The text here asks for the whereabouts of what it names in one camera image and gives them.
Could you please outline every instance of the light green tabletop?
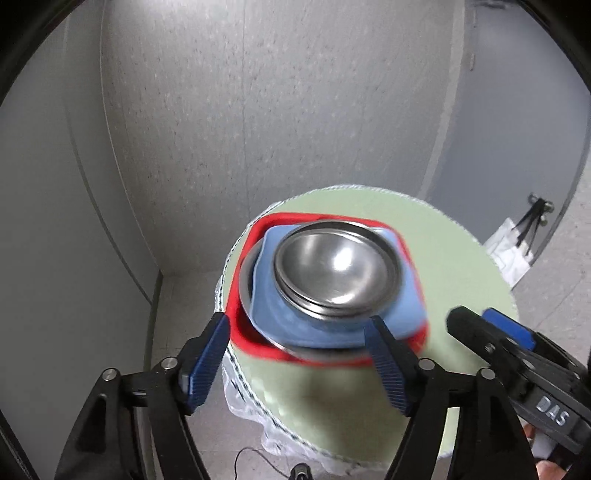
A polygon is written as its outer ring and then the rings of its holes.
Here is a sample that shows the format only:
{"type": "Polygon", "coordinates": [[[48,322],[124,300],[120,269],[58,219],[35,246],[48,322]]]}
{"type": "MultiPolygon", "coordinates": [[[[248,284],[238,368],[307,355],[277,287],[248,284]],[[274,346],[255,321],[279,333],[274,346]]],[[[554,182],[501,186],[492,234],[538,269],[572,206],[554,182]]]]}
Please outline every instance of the light green tabletop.
{"type": "MultiPolygon", "coordinates": [[[[475,373],[484,366],[445,328],[450,309],[465,305],[481,313],[494,307],[514,319],[508,285],[485,250],[466,230],[438,210],[386,190],[315,190],[290,199],[272,212],[334,213],[380,220],[405,239],[417,267],[427,304],[431,334],[420,353],[443,368],[475,373]]],[[[232,275],[245,236],[225,273],[232,275]]],[[[230,282],[223,283],[227,301],[230,282]]],[[[305,367],[251,357],[237,348],[235,359],[254,395],[276,421],[299,441],[338,457],[390,463],[407,420],[388,403],[372,367],[305,367]]],[[[453,449],[457,409],[450,409],[440,453],[453,449]]]]}

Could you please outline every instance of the red container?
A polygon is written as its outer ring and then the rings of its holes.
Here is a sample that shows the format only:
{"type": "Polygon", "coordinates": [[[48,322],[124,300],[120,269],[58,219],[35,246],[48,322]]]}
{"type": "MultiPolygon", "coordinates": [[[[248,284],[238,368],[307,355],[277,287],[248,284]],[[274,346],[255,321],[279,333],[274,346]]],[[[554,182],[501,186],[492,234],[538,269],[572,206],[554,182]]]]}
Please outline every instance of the red container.
{"type": "MultiPolygon", "coordinates": [[[[404,243],[404,239],[398,234],[398,232],[393,230],[389,225],[386,225],[382,222],[377,222],[375,220],[338,215],[324,215],[319,213],[272,213],[270,215],[265,215],[264,217],[257,220],[254,223],[254,225],[252,225],[248,237],[246,238],[246,242],[244,243],[244,247],[242,248],[242,251],[240,253],[240,257],[236,265],[236,270],[234,271],[234,276],[232,277],[232,284],[230,285],[230,293],[228,295],[228,303],[226,305],[226,315],[230,319],[230,341],[234,344],[235,347],[247,353],[248,355],[280,362],[295,362],[298,364],[317,365],[324,367],[335,367],[342,365],[371,365],[372,361],[369,357],[367,359],[357,360],[355,362],[345,362],[342,364],[318,364],[316,362],[309,362],[295,358],[291,356],[289,353],[279,350],[277,347],[269,343],[259,332],[256,331],[256,329],[252,326],[251,321],[248,319],[248,315],[242,308],[242,303],[240,302],[240,295],[238,293],[238,279],[240,276],[240,267],[242,266],[242,262],[244,261],[244,258],[246,257],[250,249],[255,245],[255,243],[257,243],[261,238],[263,238],[265,232],[269,228],[277,225],[293,225],[296,223],[307,223],[315,222],[317,220],[331,219],[348,220],[349,222],[357,222],[369,227],[381,227],[393,231],[398,237],[398,240],[400,241],[400,245],[405,259],[408,261],[408,263],[414,271],[416,287],[421,297],[421,300],[424,304],[423,291],[421,289],[421,285],[418,280],[418,275],[414,268],[413,261],[410,257],[408,247],[406,246],[406,244],[404,243]]],[[[427,335],[428,323],[427,319],[425,319],[423,327],[417,333],[407,338],[406,341],[408,342],[410,348],[413,349],[415,353],[418,353],[425,345],[425,342],[427,341],[427,335]]]]}

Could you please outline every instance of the metal bowl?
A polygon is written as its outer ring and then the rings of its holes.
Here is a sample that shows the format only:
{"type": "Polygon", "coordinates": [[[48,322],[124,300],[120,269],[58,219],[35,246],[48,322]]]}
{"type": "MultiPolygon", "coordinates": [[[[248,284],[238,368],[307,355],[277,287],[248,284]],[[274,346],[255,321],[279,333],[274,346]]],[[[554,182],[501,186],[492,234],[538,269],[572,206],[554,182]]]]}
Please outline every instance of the metal bowl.
{"type": "Polygon", "coordinates": [[[290,232],[277,246],[274,278],[295,308],[320,320],[381,312],[400,291],[394,247],[365,225],[321,220],[290,232]]]}
{"type": "MultiPolygon", "coordinates": [[[[238,293],[240,302],[249,315],[252,301],[252,273],[255,268],[256,259],[261,253],[262,239],[255,243],[246,257],[242,261],[238,276],[238,293]]],[[[306,348],[291,345],[282,345],[270,338],[269,342],[275,345],[279,350],[283,350],[290,355],[309,362],[318,362],[324,364],[340,364],[345,362],[354,362],[365,359],[369,356],[365,348],[306,348]]]]}

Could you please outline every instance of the human hand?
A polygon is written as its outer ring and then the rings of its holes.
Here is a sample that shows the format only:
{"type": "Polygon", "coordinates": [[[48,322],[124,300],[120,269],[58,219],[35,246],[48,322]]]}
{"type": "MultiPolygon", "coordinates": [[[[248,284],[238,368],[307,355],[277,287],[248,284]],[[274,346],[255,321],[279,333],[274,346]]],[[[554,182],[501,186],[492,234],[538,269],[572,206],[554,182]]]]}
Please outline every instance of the human hand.
{"type": "Polygon", "coordinates": [[[540,480],[561,480],[566,475],[564,470],[548,460],[538,462],[535,468],[538,471],[540,480]]]}
{"type": "MultiPolygon", "coordinates": [[[[524,425],[523,432],[528,439],[533,440],[535,437],[535,428],[529,423],[524,425]]],[[[538,471],[538,477],[540,477],[540,480],[561,480],[566,475],[566,472],[563,469],[548,460],[538,462],[535,468],[538,471]]]]}

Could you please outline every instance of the gray door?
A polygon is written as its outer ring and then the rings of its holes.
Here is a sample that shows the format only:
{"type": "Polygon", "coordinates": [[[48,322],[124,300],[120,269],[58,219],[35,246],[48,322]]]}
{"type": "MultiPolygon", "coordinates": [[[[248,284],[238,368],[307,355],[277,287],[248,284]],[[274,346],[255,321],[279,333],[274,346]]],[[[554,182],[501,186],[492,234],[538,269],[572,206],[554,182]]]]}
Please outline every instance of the gray door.
{"type": "Polygon", "coordinates": [[[564,53],[517,5],[478,6],[455,130],[428,195],[480,241],[518,220],[534,192],[554,202],[534,250],[566,209],[589,147],[589,91],[564,53]]]}

